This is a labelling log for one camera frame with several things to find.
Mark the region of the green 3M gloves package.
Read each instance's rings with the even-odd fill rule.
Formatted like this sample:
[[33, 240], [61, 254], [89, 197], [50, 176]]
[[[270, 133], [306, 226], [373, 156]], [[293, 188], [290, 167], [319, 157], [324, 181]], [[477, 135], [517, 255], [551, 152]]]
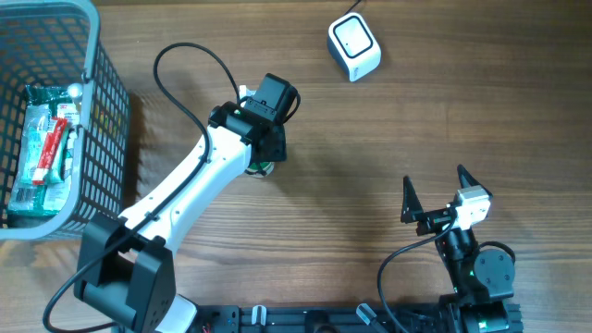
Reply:
[[74, 143], [78, 139], [77, 127], [80, 124], [82, 98], [78, 103], [74, 103], [68, 96], [67, 87], [32, 85], [26, 87], [27, 107], [49, 105], [51, 118], [65, 118], [70, 124], [70, 129], [64, 152], [62, 170], [64, 182], [41, 186], [22, 184], [19, 182], [18, 167], [16, 184], [8, 201], [8, 213], [12, 216], [54, 216], [61, 211], [68, 200], [73, 180]]

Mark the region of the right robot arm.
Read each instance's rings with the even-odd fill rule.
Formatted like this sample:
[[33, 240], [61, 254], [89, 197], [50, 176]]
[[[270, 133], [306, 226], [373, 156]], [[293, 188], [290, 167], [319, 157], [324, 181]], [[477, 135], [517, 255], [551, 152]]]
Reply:
[[454, 292], [435, 304], [413, 305], [399, 314], [413, 332], [522, 332], [524, 323], [514, 295], [515, 253], [498, 241], [479, 242], [473, 225], [488, 216], [493, 194], [459, 165], [460, 189], [446, 207], [426, 211], [411, 178], [403, 178], [401, 221], [415, 223], [419, 236], [436, 235], [435, 246]]

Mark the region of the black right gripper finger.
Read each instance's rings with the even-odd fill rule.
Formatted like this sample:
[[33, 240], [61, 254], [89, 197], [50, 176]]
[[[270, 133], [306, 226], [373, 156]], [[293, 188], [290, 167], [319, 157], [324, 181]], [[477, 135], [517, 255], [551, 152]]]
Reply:
[[462, 189], [481, 185], [463, 165], [457, 166], [457, 174]]
[[411, 178], [405, 176], [402, 184], [401, 222], [413, 223], [417, 220], [417, 216], [424, 212], [424, 209], [417, 197]]

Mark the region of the yellow liquid bottle silver cap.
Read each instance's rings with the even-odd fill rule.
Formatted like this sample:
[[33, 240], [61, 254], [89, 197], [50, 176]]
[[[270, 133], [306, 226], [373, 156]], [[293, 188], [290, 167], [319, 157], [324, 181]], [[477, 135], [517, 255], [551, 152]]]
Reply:
[[67, 87], [68, 96], [74, 103], [78, 103], [81, 100], [83, 90], [83, 85], [80, 83], [72, 83]]

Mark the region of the green lid chicken jar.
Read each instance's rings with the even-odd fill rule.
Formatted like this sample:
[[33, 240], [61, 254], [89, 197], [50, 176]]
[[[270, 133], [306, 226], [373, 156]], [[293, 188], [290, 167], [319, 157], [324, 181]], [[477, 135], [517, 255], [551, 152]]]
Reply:
[[255, 178], [265, 178], [273, 172], [274, 167], [274, 162], [252, 163], [245, 169], [244, 173]]

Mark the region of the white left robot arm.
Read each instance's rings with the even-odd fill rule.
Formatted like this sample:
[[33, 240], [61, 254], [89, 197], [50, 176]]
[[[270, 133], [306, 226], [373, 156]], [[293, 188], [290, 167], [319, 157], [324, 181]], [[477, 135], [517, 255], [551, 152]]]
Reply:
[[255, 91], [215, 107], [201, 139], [152, 191], [83, 231], [74, 295], [127, 332], [189, 332], [197, 304], [177, 292], [174, 259], [192, 225], [244, 173], [287, 158], [285, 122], [302, 98], [266, 74]]

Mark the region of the clear teal wipes packet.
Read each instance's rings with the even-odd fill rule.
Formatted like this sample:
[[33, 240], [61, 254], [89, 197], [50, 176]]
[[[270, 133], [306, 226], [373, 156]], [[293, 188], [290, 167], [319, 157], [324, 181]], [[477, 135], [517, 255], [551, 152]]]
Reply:
[[[18, 166], [20, 183], [33, 184], [34, 172], [39, 164], [46, 136], [52, 131], [52, 127], [53, 120], [49, 105], [29, 105], [27, 107]], [[69, 129], [70, 124], [66, 122], [52, 165], [43, 178], [44, 184], [64, 182], [62, 170]]]

